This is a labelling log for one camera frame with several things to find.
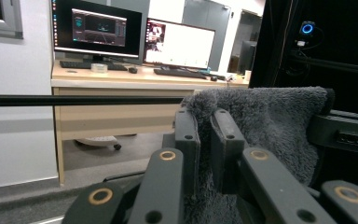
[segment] desk top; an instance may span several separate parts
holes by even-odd
[[[249,82],[239,77],[237,80],[210,81],[190,77],[169,77],[156,75],[152,67],[137,66],[138,73],[128,71],[108,71],[94,73],[90,69],[61,68],[55,61],[51,87],[77,88],[115,88],[115,89],[150,89],[150,90],[206,90],[212,88],[247,88]]]

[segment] white screen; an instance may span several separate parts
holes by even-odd
[[[149,19],[145,62],[207,68],[214,31]]]

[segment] computer monitor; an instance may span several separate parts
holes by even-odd
[[[142,13],[79,0],[51,0],[55,51],[139,58]]]
[[[147,19],[144,63],[207,69],[214,30]]]
[[[241,45],[240,58],[238,60],[237,73],[245,74],[245,71],[252,71],[255,60],[255,47],[257,42],[244,40]]]

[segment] gray towel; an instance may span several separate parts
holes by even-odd
[[[307,141],[310,118],[326,103],[327,90],[309,88],[219,89],[202,91],[184,100],[192,111],[201,141],[200,193],[185,198],[185,223],[241,223],[236,196],[213,189],[210,169],[210,116],[216,108],[234,118],[250,147],[275,154],[301,183],[312,180],[317,148]]]

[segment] desk leg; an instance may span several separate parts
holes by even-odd
[[[59,95],[59,89],[54,88],[54,95]],[[57,147],[57,168],[58,178],[60,184],[63,185],[65,180],[65,174],[63,170],[63,146],[62,146],[62,132],[61,132],[61,107],[54,106],[55,115],[55,128],[56,128],[56,147]]]

